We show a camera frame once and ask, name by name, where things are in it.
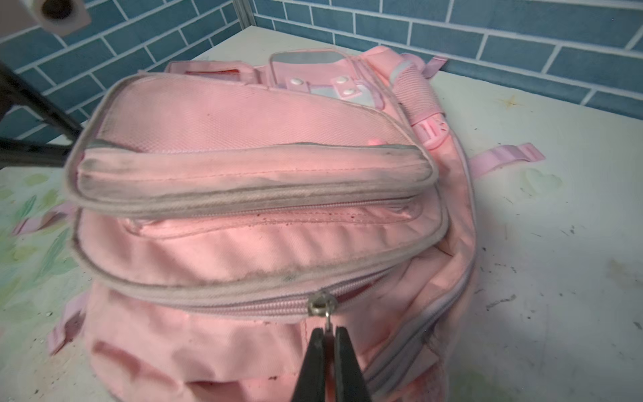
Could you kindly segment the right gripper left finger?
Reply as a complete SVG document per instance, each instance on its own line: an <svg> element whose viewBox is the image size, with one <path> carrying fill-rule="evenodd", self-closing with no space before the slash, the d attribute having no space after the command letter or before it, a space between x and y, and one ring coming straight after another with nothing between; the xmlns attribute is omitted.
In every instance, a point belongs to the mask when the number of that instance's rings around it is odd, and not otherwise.
<svg viewBox="0 0 643 402"><path fill-rule="evenodd" d="M312 331L306 353L291 396L291 402L324 402L326 400L325 330Z"/></svg>

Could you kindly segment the pink student backpack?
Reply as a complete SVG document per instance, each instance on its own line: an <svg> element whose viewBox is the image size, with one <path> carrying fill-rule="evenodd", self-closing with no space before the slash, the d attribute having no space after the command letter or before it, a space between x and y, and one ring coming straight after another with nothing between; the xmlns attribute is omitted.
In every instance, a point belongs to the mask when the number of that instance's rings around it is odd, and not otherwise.
<svg viewBox="0 0 643 402"><path fill-rule="evenodd" d="M430 78L378 46L172 62L116 83L65 165L94 284L50 333L83 333L119 401L291 401L315 328L345 327L372 401L445 401L474 292L472 180L539 162L530 143L467 157Z"/></svg>

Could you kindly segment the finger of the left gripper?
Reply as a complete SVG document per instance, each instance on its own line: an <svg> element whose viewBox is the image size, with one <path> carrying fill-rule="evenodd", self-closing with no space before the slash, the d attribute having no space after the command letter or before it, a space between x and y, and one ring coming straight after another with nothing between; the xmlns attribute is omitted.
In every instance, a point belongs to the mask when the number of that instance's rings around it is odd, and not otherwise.
<svg viewBox="0 0 643 402"><path fill-rule="evenodd" d="M64 167L70 155L70 146L42 144L13 139L1 140L1 168L8 167Z"/></svg>
<svg viewBox="0 0 643 402"><path fill-rule="evenodd" d="M31 110L46 125L75 142L82 132L80 122L57 107L30 83L1 63L1 120L17 107Z"/></svg>

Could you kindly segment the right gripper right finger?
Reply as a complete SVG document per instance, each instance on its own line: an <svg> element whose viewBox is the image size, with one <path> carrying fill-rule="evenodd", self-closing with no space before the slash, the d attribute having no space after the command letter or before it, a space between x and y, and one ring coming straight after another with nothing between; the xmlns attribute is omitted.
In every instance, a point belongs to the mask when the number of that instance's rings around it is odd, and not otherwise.
<svg viewBox="0 0 643 402"><path fill-rule="evenodd" d="M333 368L336 402L372 401L350 335L345 327L336 327Z"/></svg>

